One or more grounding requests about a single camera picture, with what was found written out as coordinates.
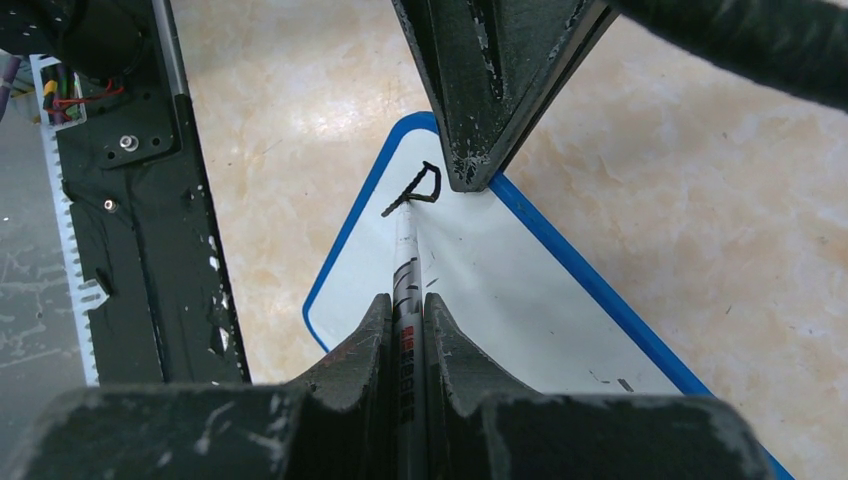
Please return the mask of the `blue framed whiteboard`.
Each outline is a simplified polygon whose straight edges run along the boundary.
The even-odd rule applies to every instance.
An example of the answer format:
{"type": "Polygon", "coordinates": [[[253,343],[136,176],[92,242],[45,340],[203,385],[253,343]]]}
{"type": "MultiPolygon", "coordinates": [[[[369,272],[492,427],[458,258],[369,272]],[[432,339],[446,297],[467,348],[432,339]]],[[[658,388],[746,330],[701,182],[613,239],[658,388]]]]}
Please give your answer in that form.
{"type": "Polygon", "coordinates": [[[397,477],[397,353],[393,291],[397,209],[417,230],[426,398],[425,298],[438,294],[460,330],[509,374],[543,394],[716,399],[586,260],[503,175],[480,193],[453,192],[435,118],[391,130],[303,307],[325,356],[373,299],[391,300],[390,400],[397,477]]]}

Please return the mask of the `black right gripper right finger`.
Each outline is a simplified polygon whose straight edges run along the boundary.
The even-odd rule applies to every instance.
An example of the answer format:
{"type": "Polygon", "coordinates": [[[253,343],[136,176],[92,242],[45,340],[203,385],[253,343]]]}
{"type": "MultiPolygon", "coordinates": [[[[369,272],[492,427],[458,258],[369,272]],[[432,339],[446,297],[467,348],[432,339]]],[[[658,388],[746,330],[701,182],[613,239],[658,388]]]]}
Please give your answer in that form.
{"type": "Polygon", "coordinates": [[[772,479],[751,427],[706,396],[543,394],[425,298],[434,479],[772,479]]]}

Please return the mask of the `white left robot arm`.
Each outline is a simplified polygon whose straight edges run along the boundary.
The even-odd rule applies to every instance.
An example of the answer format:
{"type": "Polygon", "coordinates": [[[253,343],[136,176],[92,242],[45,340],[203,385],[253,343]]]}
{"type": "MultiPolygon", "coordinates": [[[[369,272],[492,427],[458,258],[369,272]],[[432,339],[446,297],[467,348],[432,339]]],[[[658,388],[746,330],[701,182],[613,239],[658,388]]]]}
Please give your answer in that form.
{"type": "Polygon", "coordinates": [[[847,106],[847,11],[828,1],[397,1],[453,190],[485,189],[611,23],[760,85],[847,106]]]}

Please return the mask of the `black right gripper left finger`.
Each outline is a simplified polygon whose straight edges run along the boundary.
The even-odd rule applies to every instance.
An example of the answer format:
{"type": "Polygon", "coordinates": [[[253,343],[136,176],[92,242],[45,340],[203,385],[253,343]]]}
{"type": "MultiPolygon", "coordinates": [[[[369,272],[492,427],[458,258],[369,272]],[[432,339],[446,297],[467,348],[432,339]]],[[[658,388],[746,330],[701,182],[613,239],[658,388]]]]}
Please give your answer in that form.
{"type": "Polygon", "coordinates": [[[5,479],[389,479],[391,300],[274,385],[76,389],[26,430],[5,479]]]}

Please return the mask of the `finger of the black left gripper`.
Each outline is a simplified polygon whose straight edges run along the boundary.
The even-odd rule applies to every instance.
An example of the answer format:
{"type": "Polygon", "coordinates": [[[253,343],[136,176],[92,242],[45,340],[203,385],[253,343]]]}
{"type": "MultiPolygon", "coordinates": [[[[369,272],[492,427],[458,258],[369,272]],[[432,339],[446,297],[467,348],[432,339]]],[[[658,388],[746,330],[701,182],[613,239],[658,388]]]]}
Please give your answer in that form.
{"type": "Polygon", "coordinates": [[[594,0],[397,0],[453,190],[516,156],[617,11],[594,0]]]}

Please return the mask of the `white black marker pen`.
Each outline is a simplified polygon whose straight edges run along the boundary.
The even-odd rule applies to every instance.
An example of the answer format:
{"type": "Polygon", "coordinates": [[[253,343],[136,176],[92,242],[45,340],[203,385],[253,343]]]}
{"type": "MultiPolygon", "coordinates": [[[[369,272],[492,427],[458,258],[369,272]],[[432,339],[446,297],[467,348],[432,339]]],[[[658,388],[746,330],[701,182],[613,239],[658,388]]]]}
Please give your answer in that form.
{"type": "Polygon", "coordinates": [[[393,336],[397,353],[397,477],[425,479],[426,398],[422,352],[422,294],[417,230],[412,207],[397,209],[393,336]]]}

